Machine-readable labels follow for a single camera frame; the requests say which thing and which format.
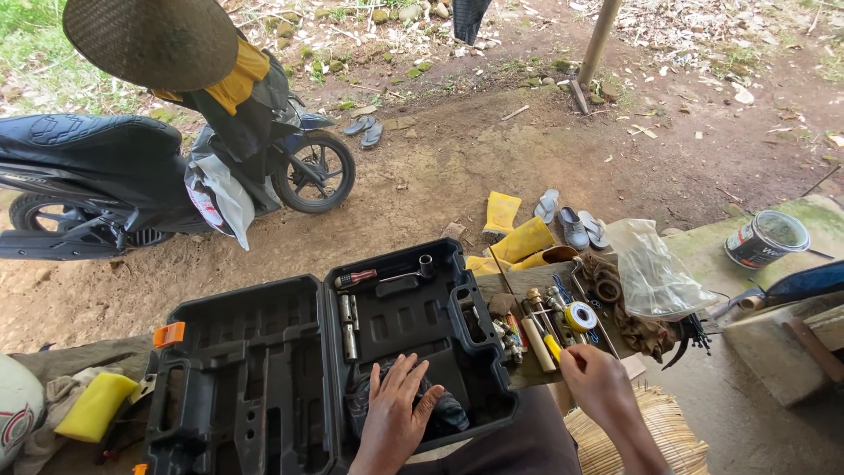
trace metal bucket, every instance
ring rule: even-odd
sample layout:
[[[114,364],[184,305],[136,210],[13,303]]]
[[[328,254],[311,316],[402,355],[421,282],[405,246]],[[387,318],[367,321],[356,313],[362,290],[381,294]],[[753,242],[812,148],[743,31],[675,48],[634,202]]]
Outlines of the metal bucket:
[[[762,211],[724,241],[724,249],[736,264],[762,269],[790,253],[809,248],[809,232],[803,224],[779,211]]]

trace bamboo mat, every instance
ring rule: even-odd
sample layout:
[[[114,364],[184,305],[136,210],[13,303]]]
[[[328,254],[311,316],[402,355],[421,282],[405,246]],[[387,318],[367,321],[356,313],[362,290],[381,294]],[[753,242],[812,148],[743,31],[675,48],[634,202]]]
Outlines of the bamboo mat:
[[[709,475],[706,451],[685,422],[674,397],[657,386],[634,387],[636,400],[647,428],[659,450],[677,475]],[[577,441],[577,456],[583,475],[618,475],[624,466],[609,437],[581,409],[565,417],[565,426]]]

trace teflon tape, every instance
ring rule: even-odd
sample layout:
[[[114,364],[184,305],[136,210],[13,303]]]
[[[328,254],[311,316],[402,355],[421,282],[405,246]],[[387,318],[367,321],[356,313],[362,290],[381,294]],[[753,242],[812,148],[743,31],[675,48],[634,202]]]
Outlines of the teflon tape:
[[[572,302],[571,305],[566,307],[565,320],[569,322],[574,331],[581,333],[595,328],[598,324],[598,316],[595,311],[583,302]]]

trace white flip-flop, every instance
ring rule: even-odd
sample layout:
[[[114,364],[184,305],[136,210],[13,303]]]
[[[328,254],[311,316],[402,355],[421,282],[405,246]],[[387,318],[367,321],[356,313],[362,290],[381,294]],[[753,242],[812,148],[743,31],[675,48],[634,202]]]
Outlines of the white flip-flop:
[[[589,243],[593,248],[603,250],[609,247],[609,241],[603,233],[603,221],[596,220],[589,211],[579,211],[577,217],[583,221],[586,234],[589,235]]]
[[[554,214],[557,210],[557,199],[560,197],[560,192],[549,188],[545,190],[545,194],[539,197],[539,204],[533,209],[533,215],[542,218],[545,224],[549,224],[554,220]]]

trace scooter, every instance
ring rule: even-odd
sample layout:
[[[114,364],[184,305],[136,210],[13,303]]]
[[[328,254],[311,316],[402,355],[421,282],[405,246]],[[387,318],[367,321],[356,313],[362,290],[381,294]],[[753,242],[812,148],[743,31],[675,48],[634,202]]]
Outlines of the scooter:
[[[354,185],[354,158],[335,122],[309,113],[290,95],[273,119],[262,163],[239,162],[207,129],[210,148],[252,199],[255,216],[287,205],[322,213]],[[0,187],[24,192],[9,208],[13,230],[0,233],[0,258],[103,259],[161,244],[178,233],[221,230],[213,200],[186,189],[181,133],[134,115],[47,114],[0,119]]]

